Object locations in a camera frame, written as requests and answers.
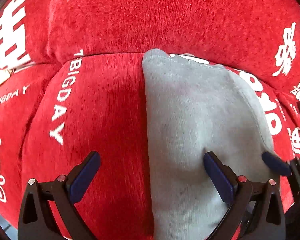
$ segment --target black bracket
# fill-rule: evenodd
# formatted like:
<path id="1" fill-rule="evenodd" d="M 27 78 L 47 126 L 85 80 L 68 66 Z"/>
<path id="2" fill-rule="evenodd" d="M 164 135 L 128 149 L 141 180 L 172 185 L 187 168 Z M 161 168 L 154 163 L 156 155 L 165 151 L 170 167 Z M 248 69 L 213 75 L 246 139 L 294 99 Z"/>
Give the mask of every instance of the black bracket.
<path id="1" fill-rule="evenodd" d="M 285 240 L 284 212 L 273 179 L 266 183 L 250 182 L 223 165 L 213 152 L 204 155 L 203 163 L 220 197 L 230 205 L 207 240 L 231 240 L 240 224 L 240 240 Z M 242 218 L 250 201 L 256 201 L 256 204 L 251 219 L 243 225 Z"/>
<path id="2" fill-rule="evenodd" d="M 295 157 L 289 162 L 284 162 L 269 152 L 262 154 L 262 160 L 272 171 L 287 176 L 294 202 L 298 203 L 300 201 L 300 160 Z"/>
<path id="3" fill-rule="evenodd" d="M 70 173 L 54 181 L 38 183 L 30 179 L 24 193 L 18 222 L 18 240 L 64 240 L 48 201 L 54 201 L 73 240 L 97 240 L 74 207 L 79 202 L 101 164 L 92 151 Z"/>

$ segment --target red fabric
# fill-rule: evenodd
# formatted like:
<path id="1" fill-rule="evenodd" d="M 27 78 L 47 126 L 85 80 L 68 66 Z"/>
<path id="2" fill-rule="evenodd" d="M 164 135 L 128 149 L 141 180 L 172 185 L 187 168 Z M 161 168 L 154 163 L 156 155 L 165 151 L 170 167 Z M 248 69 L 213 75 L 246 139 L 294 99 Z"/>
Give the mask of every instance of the red fabric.
<path id="1" fill-rule="evenodd" d="M 100 153 L 101 168 L 76 205 L 100 239 L 146 240 L 153 235 L 142 57 L 83 58 L 81 64 L 72 64 L 77 67 L 73 71 L 79 71 L 73 75 L 68 75 L 71 62 L 66 62 L 47 87 L 22 151 L 23 190 L 30 178 L 54 180 L 68 174 L 91 150 Z M 71 76 L 74 83 L 62 88 Z M 62 89 L 71 92 L 60 102 Z M 55 105 L 66 107 L 66 112 L 52 121 Z M 49 131 L 62 123 L 61 145 Z M 58 223 L 66 233 L 60 219 Z"/>
<path id="2" fill-rule="evenodd" d="M 233 237 L 231 238 L 231 240 L 236 240 L 238 239 L 240 234 L 240 226 L 237 228 L 236 232 L 234 233 Z"/>
<path id="3" fill-rule="evenodd" d="M 300 145 L 291 138 L 300 128 L 300 116 L 290 106 L 297 109 L 299 99 L 290 91 L 300 83 L 300 6 L 295 0 L 25 0 L 21 7 L 26 16 L 11 28 L 24 24 L 26 53 L 40 65 L 13 75 L 0 87 L 2 97 L 31 83 L 26 98 L 20 94 L 0 104 L 0 173 L 9 200 L 0 201 L 0 213 L 13 226 L 29 178 L 55 179 L 97 150 L 102 166 L 77 205 L 79 213 L 100 239 L 152 238 L 141 71 L 142 53 L 152 48 L 191 53 L 254 74 L 262 84 L 257 96 L 266 93 L 276 103 L 266 111 L 278 122 L 272 121 L 276 153 L 284 160 L 295 150 L 300 156 L 300 148 L 295 149 Z M 284 29 L 293 23 L 296 56 L 291 70 L 273 76 Z M 69 89 L 61 87 L 69 60 L 81 50 L 85 56 L 122 54 L 83 58 L 69 97 L 58 102 L 59 91 Z M 12 49 L 0 51 L 3 57 Z M 58 65 L 43 63 L 64 65 L 52 78 Z M 67 110 L 52 121 L 56 104 Z M 61 146 L 49 134 L 63 122 Z M 287 210 L 292 196 L 286 179 L 281 191 Z"/>
<path id="4" fill-rule="evenodd" d="M 4 193 L 0 214 L 18 226 L 21 194 L 21 149 L 42 97 L 57 65 L 34 66 L 13 74 L 0 86 L 0 182 Z"/>

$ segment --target gray towel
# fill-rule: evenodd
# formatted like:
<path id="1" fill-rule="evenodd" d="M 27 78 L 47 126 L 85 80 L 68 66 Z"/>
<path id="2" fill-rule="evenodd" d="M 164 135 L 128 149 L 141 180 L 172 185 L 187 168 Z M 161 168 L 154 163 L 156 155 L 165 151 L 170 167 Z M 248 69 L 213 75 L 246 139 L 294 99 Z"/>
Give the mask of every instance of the gray towel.
<path id="1" fill-rule="evenodd" d="M 154 239 L 203 240 L 225 214 L 203 168 L 213 151 L 237 175 L 276 179 L 261 159 L 272 137 L 255 92 L 221 65 L 152 49 L 142 62 Z"/>

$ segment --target plush fabric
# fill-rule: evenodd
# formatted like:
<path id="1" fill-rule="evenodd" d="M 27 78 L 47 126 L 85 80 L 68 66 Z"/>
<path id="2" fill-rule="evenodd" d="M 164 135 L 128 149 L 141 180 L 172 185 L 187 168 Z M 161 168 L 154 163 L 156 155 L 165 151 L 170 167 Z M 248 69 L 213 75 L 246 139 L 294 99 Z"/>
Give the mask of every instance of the plush fabric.
<path id="1" fill-rule="evenodd" d="M 14 227 L 18 226 L 22 200 L 22 146 L 46 87 L 58 70 L 58 65 L 34 66 L 13 74 L 0 86 L 0 214 Z"/>
<path id="2" fill-rule="evenodd" d="M 54 180 L 91 150 L 100 153 L 101 168 L 76 205 L 99 239 L 153 235 L 141 61 L 142 54 L 112 54 L 66 62 L 49 83 L 24 142 L 23 190 L 30 178 Z M 58 223 L 70 237 L 60 218 Z"/>
<path id="3" fill-rule="evenodd" d="M 87 56 L 159 48 L 245 70 L 286 92 L 300 80 L 295 0 L 25 0 L 23 5 L 26 53 L 36 63 L 63 64 L 81 49 Z M 11 33 L 12 27 L 1 32 Z M 0 47 L 14 45 L 5 43 Z"/>

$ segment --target metal screw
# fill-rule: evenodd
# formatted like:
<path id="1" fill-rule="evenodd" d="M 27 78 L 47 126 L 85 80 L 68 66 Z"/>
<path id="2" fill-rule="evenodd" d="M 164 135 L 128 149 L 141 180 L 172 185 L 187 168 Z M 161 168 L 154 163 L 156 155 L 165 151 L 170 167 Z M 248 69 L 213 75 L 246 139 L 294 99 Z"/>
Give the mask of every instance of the metal screw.
<path id="1" fill-rule="evenodd" d="M 65 175 L 60 175 L 57 180 L 60 181 L 60 182 L 63 182 L 64 180 L 66 179 L 66 176 Z"/>
<path id="2" fill-rule="evenodd" d="M 35 183 L 35 179 L 29 179 L 28 183 L 29 185 L 33 185 Z"/>
<path id="3" fill-rule="evenodd" d="M 240 181 L 240 182 L 246 182 L 247 178 L 245 176 L 243 176 L 243 175 L 240 175 L 240 176 L 238 176 L 238 181 Z"/>
<path id="4" fill-rule="evenodd" d="M 269 180 L 269 183 L 270 183 L 272 186 L 274 186 L 274 185 L 276 184 L 274 179 L 270 179 L 270 180 Z"/>

